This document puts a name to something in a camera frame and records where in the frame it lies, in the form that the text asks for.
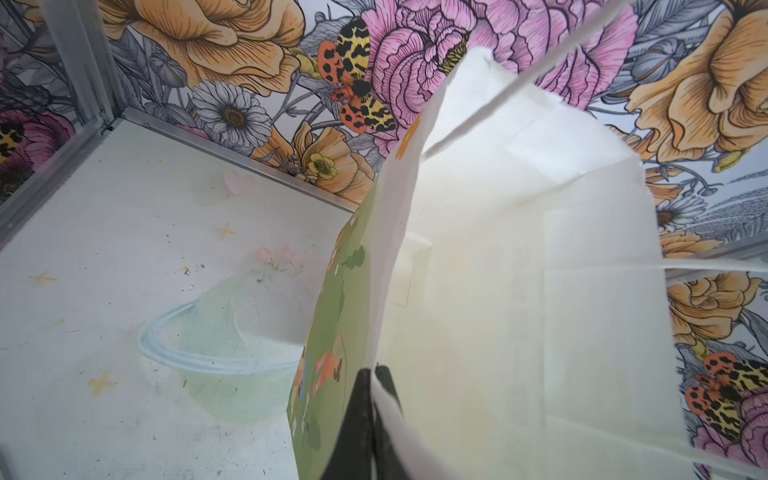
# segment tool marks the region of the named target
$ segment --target yellow star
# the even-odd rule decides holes
[[[219,236],[228,237],[229,235],[237,235],[237,232],[230,230],[230,223],[227,222],[223,227],[219,227]]]
[[[94,390],[93,392],[91,392],[91,395],[93,395],[93,397],[98,397],[99,395],[101,395],[101,390],[107,387],[116,386],[117,384],[118,384],[117,382],[109,381],[109,372],[104,372],[104,375],[101,376],[101,379],[88,380],[88,386]]]
[[[58,282],[57,278],[54,278],[53,276],[48,276],[48,271],[41,273],[37,276],[30,275],[29,278],[33,279],[35,281],[35,285],[37,286],[45,286],[45,282]]]

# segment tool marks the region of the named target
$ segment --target white daisy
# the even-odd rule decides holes
[[[250,90],[222,81],[204,81],[192,89],[197,116],[220,143],[261,147],[272,135],[270,116]]]
[[[699,197],[682,197],[670,202],[665,200],[656,207],[659,230],[674,232],[696,223],[698,216],[707,211],[707,203]]]

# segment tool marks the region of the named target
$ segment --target white rope handle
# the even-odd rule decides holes
[[[511,84],[507,85],[507,87],[493,97],[490,102],[480,107],[474,114],[470,115],[469,118],[451,130],[451,132],[443,139],[432,145],[432,147],[426,151],[425,159],[428,160],[444,151],[450,144],[468,134],[478,124],[496,113],[507,100],[517,94],[523,87],[525,87],[525,85],[533,83],[540,75],[547,73],[562,58],[568,55],[568,53],[578,45],[581,45],[582,42],[586,41],[599,28],[604,27],[607,23],[616,18],[621,11],[631,3],[631,1],[632,0],[608,0],[596,14],[590,16],[584,23],[579,25],[564,42],[548,51],[541,60],[537,61],[531,65],[528,70],[525,70],[518,75]]]

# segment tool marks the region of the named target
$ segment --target open paper bag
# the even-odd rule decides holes
[[[302,480],[373,478],[372,457],[413,480],[694,478],[710,459],[684,433],[636,154],[529,85],[422,155],[514,79],[470,51],[339,234],[288,407]],[[361,377],[379,363],[399,403]],[[367,415],[389,456],[376,428],[367,454],[340,446]]]

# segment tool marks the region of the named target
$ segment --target white surface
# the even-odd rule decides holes
[[[296,298],[306,318],[292,328],[309,328],[349,215],[260,177],[233,196],[231,168],[123,122],[0,251],[9,480],[295,478],[284,404],[260,422],[224,425],[192,400],[178,370],[137,347],[153,318],[254,264],[260,247],[284,243],[303,260],[309,292]],[[237,234],[222,236],[227,226]],[[30,278],[43,272],[56,281]],[[88,380],[106,372],[117,384],[94,397]]]

